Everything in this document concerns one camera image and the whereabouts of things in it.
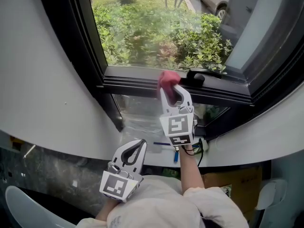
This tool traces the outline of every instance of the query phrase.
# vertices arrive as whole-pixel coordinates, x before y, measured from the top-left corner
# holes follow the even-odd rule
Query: white chair
[[[75,225],[48,211],[15,186],[5,191],[6,203],[22,228],[75,228]]]

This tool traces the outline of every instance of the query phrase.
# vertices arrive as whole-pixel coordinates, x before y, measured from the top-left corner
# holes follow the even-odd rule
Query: grass
[[[144,6],[150,6],[151,8],[155,7],[161,8],[165,7],[165,0],[130,0],[131,3],[136,3],[136,4],[142,4]],[[174,8],[174,0],[167,0],[168,1],[168,7],[170,9]],[[121,0],[93,0],[93,5],[104,5],[104,6],[121,6]],[[180,5],[180,8],[182,10],[188,11],[187,4],[185,0],[182,2]]]

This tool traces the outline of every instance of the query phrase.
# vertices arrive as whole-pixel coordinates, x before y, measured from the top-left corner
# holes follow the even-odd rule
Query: window frame
[[[90,0],[41,0],[61,46],[92,96],[103,107],[116,128],[123,119],[112,94],[157,97],[157,80],[162,69],[108,66]],[[195,103],[230,107],[196,135],[207,140],[220,136],[260,115],[288,95],[304,80],[304,38],[279,69],[260,86],[245,85],[229,75],[221,79],[204,75],[202,87],[194,87],[185,72],[180,85]]]

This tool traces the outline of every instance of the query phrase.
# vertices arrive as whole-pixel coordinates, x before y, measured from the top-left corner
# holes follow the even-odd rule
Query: window handle
[[[204,75],[222,78],[222,75],[204,68],[192,67],[187,73],[188,84],[194,87],[202,87],[205,81]]]

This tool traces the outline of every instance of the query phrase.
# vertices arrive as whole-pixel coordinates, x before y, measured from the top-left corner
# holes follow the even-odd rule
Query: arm
[[[192,150],[192,145],[185,145],[186,150]],[[194,156],[188,155],[182,148],[180,148],[180,174],[181,174],[181,188],[184,193],[189,188],[204,188],[204,182],[200,175],[199,168]]]
[[[108,218],[109,213],[119,204],[118,201],[114,199],[107,198],[105,205],[103,208],[99,211],[98,215],[95,219],[106,221]]]

